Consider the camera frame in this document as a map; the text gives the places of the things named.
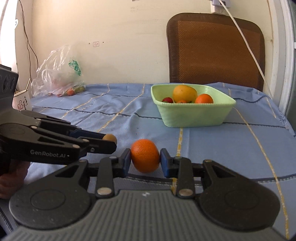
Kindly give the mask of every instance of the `brown chair backrest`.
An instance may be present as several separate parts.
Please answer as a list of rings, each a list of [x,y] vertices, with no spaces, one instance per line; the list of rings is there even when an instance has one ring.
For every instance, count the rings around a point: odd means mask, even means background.
[[[237,19],[263,73],[264,37],[252,22]],[[224,82],[263,89],[263,79],[229,16],[180,13],[167,24],[170,82]]]

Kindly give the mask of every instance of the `plastic bag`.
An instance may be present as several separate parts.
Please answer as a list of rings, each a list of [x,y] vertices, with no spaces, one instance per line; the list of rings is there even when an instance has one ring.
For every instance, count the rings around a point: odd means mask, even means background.
[[[36,73],[31,83],[34,97],[71,96],[85,91],[83,76],[70,45],[51,51]]]

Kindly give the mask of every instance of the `paper cup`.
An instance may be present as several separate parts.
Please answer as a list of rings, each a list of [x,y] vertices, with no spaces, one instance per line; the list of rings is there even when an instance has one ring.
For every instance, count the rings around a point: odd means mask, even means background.
[[[13,96],[12,107],[16,110],[32,110],[29,91],[23,90]]]

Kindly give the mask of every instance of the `brown fabric trim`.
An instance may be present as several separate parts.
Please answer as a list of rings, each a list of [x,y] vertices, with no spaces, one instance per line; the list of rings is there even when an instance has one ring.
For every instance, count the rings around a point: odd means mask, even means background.
[[[257,61],[263,71],[265,72],[265,43],[264,36],[260,28],[253,22],[235,18],[238,25],[244,29],[259,33],[260,35],[260,55],[257,56]],[[196,22],[208,22],[217,23],[223,25],[229,25],[236,28],[235,24],[229,16],[207,14],[207,13],[180,13],[173,16],[167,24],[167,39],[168,39],[168,49],[169,49],[169,68],[170,68],[170,82],[179,83],[179,40],[178,40],[178,21],[196,21]],[[263,89],[263,79],[258,71],[258,82],[254,88],[262,91]]]

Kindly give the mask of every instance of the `green basket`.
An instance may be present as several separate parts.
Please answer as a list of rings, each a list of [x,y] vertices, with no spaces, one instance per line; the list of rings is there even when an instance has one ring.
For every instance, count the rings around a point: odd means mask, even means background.
[[[236,101],[223,92],[206,85],[188,86],[197,94],[209,94],[213,104],[171,104],[161,102],[165,97],[173,97],[173,90],[179,84],[162,84],[151,87],[153,102],[157,105],[163,123],[168,127],[218,126],[223,123]]]

